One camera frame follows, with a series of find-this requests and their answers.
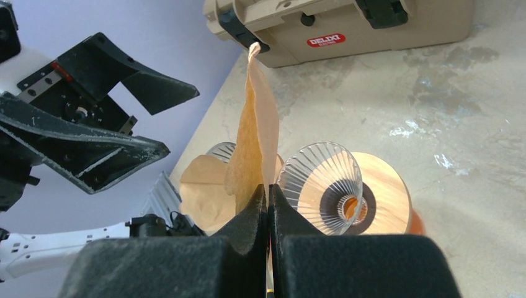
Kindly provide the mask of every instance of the beige storage box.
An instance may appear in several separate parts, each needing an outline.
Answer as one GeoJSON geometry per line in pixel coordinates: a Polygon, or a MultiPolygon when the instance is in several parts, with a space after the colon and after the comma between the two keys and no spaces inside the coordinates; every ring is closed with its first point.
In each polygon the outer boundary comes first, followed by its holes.
{"type": "Polygon", "coordinates": [[[205,0],[208,28],[268,67],[464,39],[474,0],[205,0]]]}

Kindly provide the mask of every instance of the brown paper filter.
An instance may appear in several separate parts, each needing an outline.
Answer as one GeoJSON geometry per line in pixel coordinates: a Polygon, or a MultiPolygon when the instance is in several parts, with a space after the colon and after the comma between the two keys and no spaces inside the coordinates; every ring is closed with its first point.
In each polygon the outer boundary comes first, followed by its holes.
{"type": "Polygon", "coordinates": [[[223,187],[225,173],[224,162],[214,156],[200,155],[181,176],[181,212],[208,234],[219,230],[236,215],[235,198],[223,187]]]}
{"type": "Polygon", "coordinates": [[[279,117],[274,95],[254,58],[259,43],[249,49],[246,102],[239,121],[236,149],[227,165],[225,191],[236,198],[236,213],[247,205],[256,187],[274,182],[279,117]]]}

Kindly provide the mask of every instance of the red label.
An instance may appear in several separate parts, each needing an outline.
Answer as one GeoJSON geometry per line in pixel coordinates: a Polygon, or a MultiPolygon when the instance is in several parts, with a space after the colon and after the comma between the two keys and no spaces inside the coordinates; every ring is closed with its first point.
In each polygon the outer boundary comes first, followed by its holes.
{"type": "Polygon", "coordinates": [[[335,45],[342,42],[345,42],[345,35],[340,33],[325,35],[307,40],[307,44],[313,48],[325,47],[326,45],[335,45]]]}

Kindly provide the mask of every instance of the red component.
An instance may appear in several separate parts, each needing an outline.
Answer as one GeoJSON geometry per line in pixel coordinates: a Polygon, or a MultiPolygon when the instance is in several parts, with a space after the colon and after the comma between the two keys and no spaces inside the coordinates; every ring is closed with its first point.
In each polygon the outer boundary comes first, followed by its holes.
{"type": "Polygon", "coordinates": [[[67,73],[64,68],[60,67],[57,61],[51,62],[51,67],[60,74],[60,76],[66,80],[66,82],[73,82],[73,77],[67,73]]]}
{"type": "Polygon", "coordinates": [[[326,45],[335,45],[342,42],[345,42],[345,35],[340,33],[329,34],[307,40],[307,44],[313,48],[325,47],[326,45]]]}

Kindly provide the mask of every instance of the white wall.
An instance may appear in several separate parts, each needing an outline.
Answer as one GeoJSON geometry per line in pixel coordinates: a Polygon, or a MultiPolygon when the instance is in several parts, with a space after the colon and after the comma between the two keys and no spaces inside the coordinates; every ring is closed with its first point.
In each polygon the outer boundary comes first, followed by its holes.
{"type": "MultiPolygon", "coordinates": [[[[140,211],[158,174],[172,170],[241,49],[208,31],[199,0],[13,2],[22,43],[50,57],[101,31],[135,60],[194,84],[201,92],[200,97],[152,117],[126,90],[113,90],[114,100],[139,119],[134,134],[163,141],[172,153],[94,196],[45,166],[36,167],[32,174],[41,178],[40,185],[27,186],[22,199],[0,214],[0,227],[53,233],[129,219],[140,211]]],[[[66,269],[52,269],[5,282],[0,284],[0,297],[56,297],[65,274],[66,269]]]]}

